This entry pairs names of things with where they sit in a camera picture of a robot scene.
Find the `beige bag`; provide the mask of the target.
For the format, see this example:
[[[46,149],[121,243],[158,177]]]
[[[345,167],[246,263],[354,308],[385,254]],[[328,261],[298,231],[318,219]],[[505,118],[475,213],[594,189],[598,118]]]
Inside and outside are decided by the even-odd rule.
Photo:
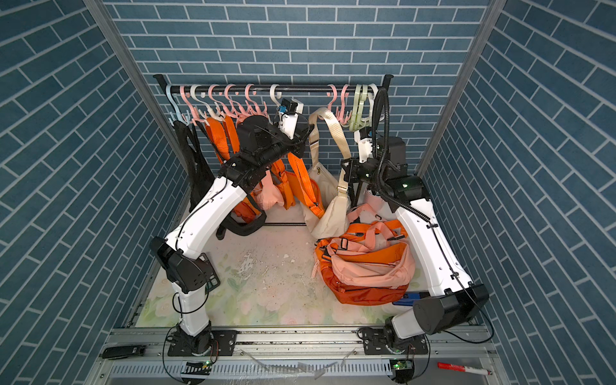
[[[317,239],[338,237],[346,232],[349,226],[347,212],[351,203],[348,197],[348,182],[344,180],[346,172],[342,170],[339,177],[334,177],[319,161],[319,129],[317,127],[319,117],[325,120],[343,160],[351,158],[349,144],[334,113],[326,107],[312,113],[309,117],[309,124],[313,126],[309,135],[312,165],[308,175],[319,187],[316,197],[322,199],[325,210],[324,215],[319,218],[306,205],[303,205],[303,214],[306,227],[312,237]]]

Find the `dark orange bag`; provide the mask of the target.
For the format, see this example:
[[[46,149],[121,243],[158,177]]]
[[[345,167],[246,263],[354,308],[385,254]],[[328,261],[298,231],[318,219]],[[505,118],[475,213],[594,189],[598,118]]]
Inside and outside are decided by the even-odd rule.
[[[321,264],[320,274],[327,287],[340,303],[356,306],[379,306],[400,300],[408,284],[395,288],[356,287],[342,283],[334,274],[331,264]]]

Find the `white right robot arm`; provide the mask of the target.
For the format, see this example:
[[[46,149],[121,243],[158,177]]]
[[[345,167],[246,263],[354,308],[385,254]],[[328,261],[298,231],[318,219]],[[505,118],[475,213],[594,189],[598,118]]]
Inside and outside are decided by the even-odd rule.
[[[359,130],[359,156],[345,162],[353,203],[372,193],[407,234],[409,251],[427,288],[402,314],[389,318],[383,338],[391,351],[429,351],[428,336],[449,333],[483,312],[485,285],[473,281],[445,237],[422,179],[407,172],[404,141],[390,134],[388,90],[379,88],[366,128]]]

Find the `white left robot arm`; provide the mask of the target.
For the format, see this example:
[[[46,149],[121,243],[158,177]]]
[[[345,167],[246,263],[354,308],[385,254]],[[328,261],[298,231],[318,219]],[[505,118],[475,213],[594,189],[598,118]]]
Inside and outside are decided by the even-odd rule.
[[[205,245],[221,229],[245,237],[264,226],[266,210],[252,192],[276,161],[303,156],[314,127],[301,114],[275,120],[252,115],[242,120],[236,127],[238,151],[222,164],[187,218],[168,235],[151,240],[150,248],[175,291],[174,309],[181,316],[166,338],[173,345],[171,355],[218,353],[220,345],[205,308],[215,289]]]

